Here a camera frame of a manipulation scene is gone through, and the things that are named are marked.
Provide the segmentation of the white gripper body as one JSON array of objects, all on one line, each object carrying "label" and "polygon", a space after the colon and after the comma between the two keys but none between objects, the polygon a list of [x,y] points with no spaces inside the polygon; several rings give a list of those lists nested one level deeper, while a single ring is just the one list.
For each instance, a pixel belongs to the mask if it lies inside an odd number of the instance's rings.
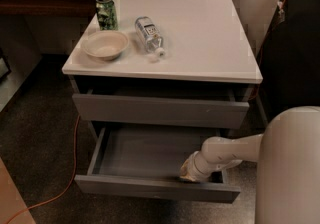
[{"label": "white gripper body", "polygon": [[188,168],[190,175],[195,179],[194,182],[207,182],[212,173],[209,163],[200,151],[192,153],[186,160],[185,166]]}]

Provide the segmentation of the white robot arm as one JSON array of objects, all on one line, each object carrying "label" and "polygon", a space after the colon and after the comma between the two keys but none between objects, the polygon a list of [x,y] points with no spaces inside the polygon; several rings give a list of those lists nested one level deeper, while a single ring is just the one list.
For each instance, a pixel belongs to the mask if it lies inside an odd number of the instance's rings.
[{"label": "white robot arm", "polygon": [[302,106],[277,115],[262,134],[210,137],[180,169],[205,182],[243,161],[257,164],[256,224],[320,224],[320,108]]}]

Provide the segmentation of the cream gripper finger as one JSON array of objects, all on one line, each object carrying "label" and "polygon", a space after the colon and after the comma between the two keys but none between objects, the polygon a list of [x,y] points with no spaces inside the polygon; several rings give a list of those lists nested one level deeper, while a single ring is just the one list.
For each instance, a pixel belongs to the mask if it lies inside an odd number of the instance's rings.
[{"label": "cream gripper finger", "polygon": [[180,178],[184,181],[194,182],[195,179],[188,172],[188,168],[186,166],[182,166],[180,168]]}]

